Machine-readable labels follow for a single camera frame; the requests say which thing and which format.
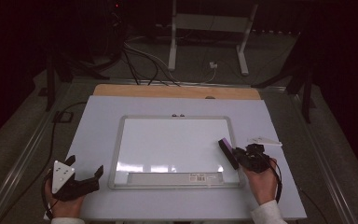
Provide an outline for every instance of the white table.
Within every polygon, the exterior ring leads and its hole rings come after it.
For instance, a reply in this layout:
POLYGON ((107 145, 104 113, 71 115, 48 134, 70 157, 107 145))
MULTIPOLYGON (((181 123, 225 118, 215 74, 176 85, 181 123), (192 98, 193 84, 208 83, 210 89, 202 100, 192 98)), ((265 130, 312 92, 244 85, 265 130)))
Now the white table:
MULTIPOLYGON (((108 188, 119 121, 124 115, 228 116, 238 147, 264 136, 278 141, 262 100, 205 100, 153 97, 96 96, 89 98, 68 156, 76 155, 76 179, 93 176, 103 165, 101 189, 86 197, 81 217, 93 220, 244 220, 257 203, 243 189, 117 189, 108 188)), ((282 170, 279 203, 285 219, 305 218, 305 210, 282 148, 266 146, 282 170)))

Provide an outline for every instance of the floor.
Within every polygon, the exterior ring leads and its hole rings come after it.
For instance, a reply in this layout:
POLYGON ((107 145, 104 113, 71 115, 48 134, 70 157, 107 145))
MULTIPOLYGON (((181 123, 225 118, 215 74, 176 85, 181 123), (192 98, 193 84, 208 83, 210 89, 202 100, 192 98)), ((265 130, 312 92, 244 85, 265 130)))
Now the floor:
MULTIPOLYGON (((239 39, 240 36, 230 35, 211 43, 207 37, 200 38, 200 34, 196 36, 189 33, 186 38, 183 36, 178 39, 177 67, 174 72, 168 72, 163 64, 167 63, 169 55, 170 40, 167 36, 151 40, 141 35, 132 35, 125 46, 131 65, 137 73, 133 69, 132 72, 139 78, 140 84, 147 85, 150 82, 156 67, 145 56, 134 55, 131 49, 145 52, 159 62, 161 69, 153 79, 153 85, 176 83, 183 86, 248 88, 277 75, 291 47, 296 43, 295 36, 251 34, 245 49, 250 75, 243 76, 235 51, 239 39), (210 62, 217 63, 217 67, 211 68, 210 62)), ((104 57, 96 57, 99 63, 104 60, 104 57)), ((58 88, 57 102, 51 111, 87 101, 99 83, 136 84, 128 63, 129 60, 123 55, 122 60, 102 71, 102 75, 110 77, 106 81, 96 80, 74 70, 76 76, 73 82, 62 83, 58 88)), ((277 134, 284 143, 283 151, 308 215, 308 218, 296 223, 358 223, 358 162, 318 87, 312 87, 314 107, 310 110, 311 124, 307 124, 298 112, 301 92, 299 95, 284 92, 289 80, 290 78, 286 78, 260 90, 260 95, 265 100, 277 134)), ((41 178, 38 173, 48 157, 51 133, 54 132, 53 158, 64 160, 84 110, 83 105, 72 107, 71 111, 75 114, 73 121, 53 127, 53 113, 45 112, 47 100, 37 95, 46 86, 46 71, 38 75, 34 82, 35 91, 0 131, 1 223, 46 223, 42 216, 41 178), (21 165, 23 169, 13 171, 12 167, 21 153, 22 157, 29 160, 21 165), (17 175, 13 177, 11 172, 17 172, 17 175), (34 179, 36 182, 21 196, 34 179), (8 209, 5 204, 13 206, 8 209)))

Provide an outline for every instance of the whiteboard frame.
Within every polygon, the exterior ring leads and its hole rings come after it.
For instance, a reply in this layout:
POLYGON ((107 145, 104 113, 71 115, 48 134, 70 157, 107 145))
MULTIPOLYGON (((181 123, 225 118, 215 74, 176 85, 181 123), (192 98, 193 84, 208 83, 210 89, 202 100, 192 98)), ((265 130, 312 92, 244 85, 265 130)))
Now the whiteboard frame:
POLYGON ((116 180, 116 173, 117 173, 117 163, 118 163, 118 159, 119 159, 119 153, 120 153, 120 149, 121 149, 121 143, 122 143, 122 138, 123 138, 123 134, 124 134, 124 128, 125 128, 125 121, 126 119, 224 119, 227 122, 227 130, 228 130, 228 135, 229 136, 222 136, 225 138, 228 138, 230 140, 230 143, 232 145, 232 147, 235 148, 235 139, 234 139, 234 134, 232 132, 232 127, 231 127, 231 122, 229 117, 226 116, 189 116, 189 117, 185 117, 185 116, 123 116, 120 119, 120 123, 119 123, 119 127, 118 127, 118 132, 117 132, 117 141, 116 141, 116 145, 115 145, 115 150, 113 153, 113 159, 112 159, 112 167, 111 167, 111 172, 109 174, 109 181, 108 181, 108 187, 110 189, 210 189, 210 188, 242 188, 244 186, 244 174, 243 172, 240 172, 241 169, 237 170, 237 174, 238 174, 238 178, 239 178, 239 182, 238 183, 224 183, 224 184, 220 184, 220 185, 154 185, 154 186, 136 186, 136 185, 128 185, 128 184, 116 184, 115 180, 116 180))

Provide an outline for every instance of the white metal frame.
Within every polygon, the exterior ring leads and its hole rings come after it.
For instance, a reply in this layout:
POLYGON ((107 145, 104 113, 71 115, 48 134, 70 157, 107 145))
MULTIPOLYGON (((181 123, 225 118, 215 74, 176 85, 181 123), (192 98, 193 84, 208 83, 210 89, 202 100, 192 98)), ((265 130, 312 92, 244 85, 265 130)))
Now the white metal frame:
POLYGON ((243 33, 243 40, 237 46, 237 55, 241 73, 249 75, 243 51, 252 30, 256 11, 257 4, 254 4, 251 14, 246 18, 182 14, 176 12, 176 0, 172 0, 172 36, 168 69, 174 71, 176 67, 176 29, 226 31, 243 33))

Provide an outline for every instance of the label sticker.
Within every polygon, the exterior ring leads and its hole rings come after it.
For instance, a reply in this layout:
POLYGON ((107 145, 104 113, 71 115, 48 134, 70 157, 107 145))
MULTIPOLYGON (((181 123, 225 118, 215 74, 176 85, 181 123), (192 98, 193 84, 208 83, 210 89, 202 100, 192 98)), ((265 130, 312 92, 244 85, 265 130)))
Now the label sticker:
POLYGON ((190 174, 190 182, 206 182, 206 174, 190 174))

